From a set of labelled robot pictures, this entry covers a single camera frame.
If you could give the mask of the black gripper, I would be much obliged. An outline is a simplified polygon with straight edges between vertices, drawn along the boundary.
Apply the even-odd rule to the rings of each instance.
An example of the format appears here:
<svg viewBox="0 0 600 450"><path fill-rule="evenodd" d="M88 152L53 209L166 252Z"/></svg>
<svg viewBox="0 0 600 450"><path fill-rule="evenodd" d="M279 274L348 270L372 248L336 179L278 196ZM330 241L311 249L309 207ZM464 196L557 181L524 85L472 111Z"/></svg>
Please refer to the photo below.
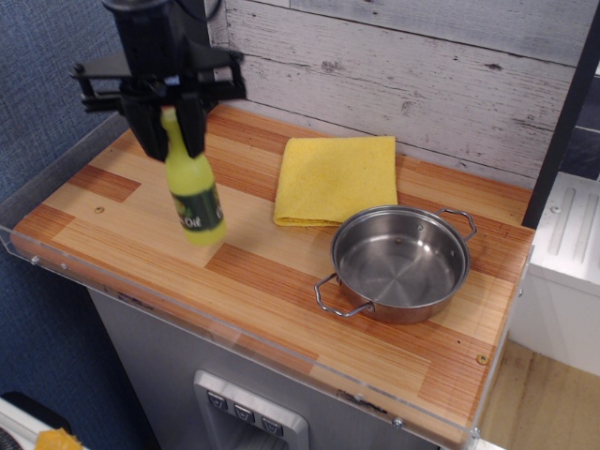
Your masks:
<svg viewBox="0 0 600 450"><path fill-rule="evenodd" d="M122 113L144 153L164 162L168 137L161 106L175 103L187 153L204 151L203 102L244 98L240 52L192 50L177 1L105 1L122 50L73 66L70 76L82 89L89 113Z"/></svg>

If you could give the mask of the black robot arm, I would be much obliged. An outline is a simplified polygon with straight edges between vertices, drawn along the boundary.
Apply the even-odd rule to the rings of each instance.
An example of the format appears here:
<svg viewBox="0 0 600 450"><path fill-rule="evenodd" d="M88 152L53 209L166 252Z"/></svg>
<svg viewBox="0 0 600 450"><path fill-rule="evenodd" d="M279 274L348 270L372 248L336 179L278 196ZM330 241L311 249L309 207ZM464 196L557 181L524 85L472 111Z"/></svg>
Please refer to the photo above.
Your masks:
<svg viewBox="0 0 600 450"><path fill-rule="evenodd" d="M168 137L161 110L175 108L191 158L204 151L206 113L226 99L244 98L244 55L192 40L179 1L106 1L122 49L74 65L70 75L82 89L89 113L123 115L145 154L163 161Z"/></svg>

